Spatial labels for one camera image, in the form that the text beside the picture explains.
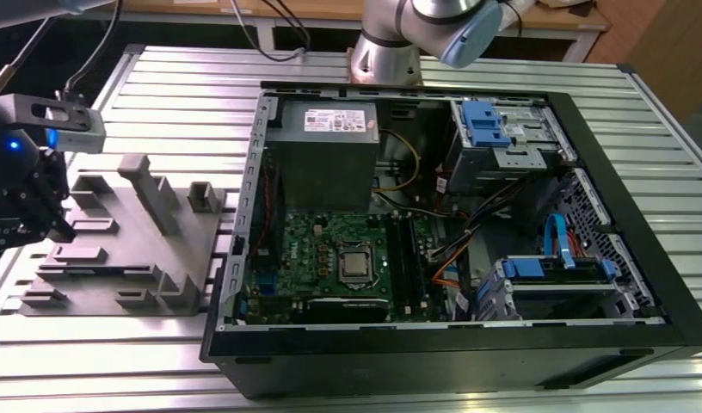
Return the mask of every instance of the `desk leg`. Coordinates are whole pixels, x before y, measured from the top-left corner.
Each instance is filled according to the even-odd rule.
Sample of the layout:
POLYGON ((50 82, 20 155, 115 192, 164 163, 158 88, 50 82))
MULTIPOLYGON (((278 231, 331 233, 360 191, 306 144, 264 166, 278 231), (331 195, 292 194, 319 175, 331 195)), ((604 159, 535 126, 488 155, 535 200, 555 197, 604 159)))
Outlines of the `desk leg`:
POLYGON ((256 28, 256 38, 259 40, 260 50, 274 52, 274 26, 272 18, 254 17, 254 27, 256 28))
POLYGON ((572 45, 567 48, 566 56, 562 61, 568 63, 582 63, 598 37, 599 32, 580 32, 572 45))

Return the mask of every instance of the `power supply label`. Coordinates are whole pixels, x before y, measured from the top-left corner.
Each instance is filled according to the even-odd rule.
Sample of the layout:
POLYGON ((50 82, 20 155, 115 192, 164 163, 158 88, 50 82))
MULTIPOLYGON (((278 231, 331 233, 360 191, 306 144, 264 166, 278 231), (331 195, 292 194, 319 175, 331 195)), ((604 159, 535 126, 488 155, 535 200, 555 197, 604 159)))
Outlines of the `power supply label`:
POLYGON ((304 112, 304 132, 354 132, 366 131, 362 110, 310 109, 304 112))

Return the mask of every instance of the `slotted metal surface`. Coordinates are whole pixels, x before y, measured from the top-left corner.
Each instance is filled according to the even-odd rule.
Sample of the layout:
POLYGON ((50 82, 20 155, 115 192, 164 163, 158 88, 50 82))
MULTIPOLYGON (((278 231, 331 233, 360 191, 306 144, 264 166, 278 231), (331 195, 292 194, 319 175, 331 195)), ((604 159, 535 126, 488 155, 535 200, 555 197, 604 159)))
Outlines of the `slotted metal surface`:
MULTIPOLYGON (((454 71, 423 59, 422 68, 430 86, 552 90, 574 97, 702 307, 702 163, 638 80, 612 65, 482 60, 454 71)), ((283 64, 238 50, 147 47, 124 55, 95 103, 108 133, 104 154, 76 155, 70 180, 78 172, 115 180, 119 154, 146 152, 172 187, 210 181, 230 192, 231 207, 259 80, 268 79, 344 82, 344 55, 311 53, 283 64)), ((223 220, 230 229, 230 213, 223 220)), ((224 252, 228 241, 219 235, 214 250, 224 252)), ((15 315, 36 254, 48 249, 44 242, 8 250, 0 264, 0 411, 702 411, 702 354, 583 391, 252 402, 196 360, 204 315, 15 315)))

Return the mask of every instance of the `ram slot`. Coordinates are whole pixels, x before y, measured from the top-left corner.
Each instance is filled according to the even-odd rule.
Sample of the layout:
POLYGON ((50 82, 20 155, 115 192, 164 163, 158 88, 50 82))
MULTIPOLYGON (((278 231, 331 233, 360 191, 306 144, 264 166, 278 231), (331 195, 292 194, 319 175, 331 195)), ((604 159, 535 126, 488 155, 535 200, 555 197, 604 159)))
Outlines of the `ram slot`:
POLYGON ((398 314, 408 315, 419 311, 419 301, 424 295, 412 221, 408 218, 388 217, 384 229, 394 310, 398 314))

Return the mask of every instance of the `blue led light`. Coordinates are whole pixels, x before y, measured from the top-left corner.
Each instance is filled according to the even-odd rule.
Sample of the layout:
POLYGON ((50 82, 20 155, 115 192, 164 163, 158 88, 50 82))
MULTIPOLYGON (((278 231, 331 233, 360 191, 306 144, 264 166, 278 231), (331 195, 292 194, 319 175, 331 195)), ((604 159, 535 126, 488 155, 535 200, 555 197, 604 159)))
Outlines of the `blue led light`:
POLYGON ((56 146, 56 138, 58 138, 56 129, 47 129, 46 131, 47 131, 46 132, 47 146, 54 149, 54 147, 56 146))

